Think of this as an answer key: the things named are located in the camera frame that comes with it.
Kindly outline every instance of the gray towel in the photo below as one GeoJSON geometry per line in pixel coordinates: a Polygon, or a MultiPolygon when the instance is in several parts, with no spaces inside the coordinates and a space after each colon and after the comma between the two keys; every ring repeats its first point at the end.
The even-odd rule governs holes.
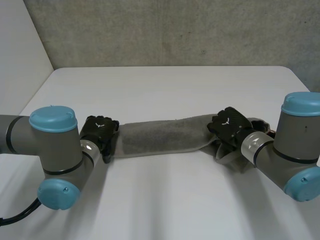
{"type": "MultiPolygon", "coordinates": [[[[201,150],[212,155],[217,163],[236,172],[245,172],[254,166],[241,152],[230,152],[207,124],[216,114],[194,116],[179,120],[161,120],[127,123],[119,127],[114,152],[115,158],[132,158],[160,154],[187,153],[201,150]]],[[[270,129],[268,123],[249,118],[253,127],[262,132],[270,129]]]]}

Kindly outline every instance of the light blue cap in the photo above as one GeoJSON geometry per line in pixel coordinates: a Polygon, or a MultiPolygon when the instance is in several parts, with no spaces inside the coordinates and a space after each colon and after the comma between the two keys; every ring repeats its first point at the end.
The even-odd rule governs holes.
{"type": "Polygon", "coordinates": [[[66,106],[46,106],[35,110],[29,123],[37,130],[48,133],[63,133],[77,127],[75,112],[66,106]]]}
{"type": "Polygon", "coordinates": [[[320,195],[320,167],[307,168],[294,175],[283,191],[298,202],[309,201],[320,195]]]}
{"type": "Polygon", "coordinates": [[[285,96],[282,112],[299,117],[320,116],[319,92],[292,92],[285,96]]]}
{"type": "Polygon", "coordinates": [[[37,196],[39,201],[50,209],[66,210],[76,203],[80,191],[66,180],[49,178],[40,184],[37,196]]]}

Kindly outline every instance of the white table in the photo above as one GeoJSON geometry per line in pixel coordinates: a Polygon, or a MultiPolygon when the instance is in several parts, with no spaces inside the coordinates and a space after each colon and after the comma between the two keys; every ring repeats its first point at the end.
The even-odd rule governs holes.
{"type": "MultiPolygon", "coordinates": [[[[307,91],[280,66],[101,67],[56,70],[21,113],[64,105],[121,124],[214,114],[233,106],[276,129],[286,94],[307,91]]],[[[0,216],[36,197],[32,156],[0,156],[0,216]]],[[[39,207],[1,240],[317,240],[320,199],[297,203],[257,169],[232,174],[203,152],[116,160],[95,168],[70,210],[39,207]]]]}

